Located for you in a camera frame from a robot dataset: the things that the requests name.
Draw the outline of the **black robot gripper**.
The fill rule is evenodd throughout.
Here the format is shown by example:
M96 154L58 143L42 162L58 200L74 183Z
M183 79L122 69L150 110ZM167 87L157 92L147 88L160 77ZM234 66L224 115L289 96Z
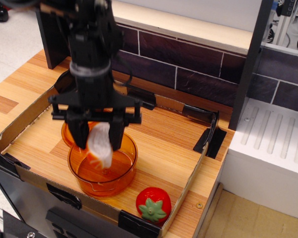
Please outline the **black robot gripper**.
M142 122L142 102L114 89L111 62L85 67L71 61L70 73L75 78L75 89L49 98L52 118L67 121L75 144L81 149L86 148L88 121L107 121L112 149L119 150L125 124Z

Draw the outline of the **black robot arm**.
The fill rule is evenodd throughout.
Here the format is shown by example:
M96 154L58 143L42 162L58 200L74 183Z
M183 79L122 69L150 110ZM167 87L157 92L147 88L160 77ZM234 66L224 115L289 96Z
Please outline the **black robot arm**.
M64 120L76 145L85 148L88 123L109 123L113 150L122 144L124 129L140 123L141 101L122 95L114 88L111 60L123 45L109 0L5 0L9 8L34 7L67 21L65 33L71 55L70 73L75 88L49 98L53 119Z

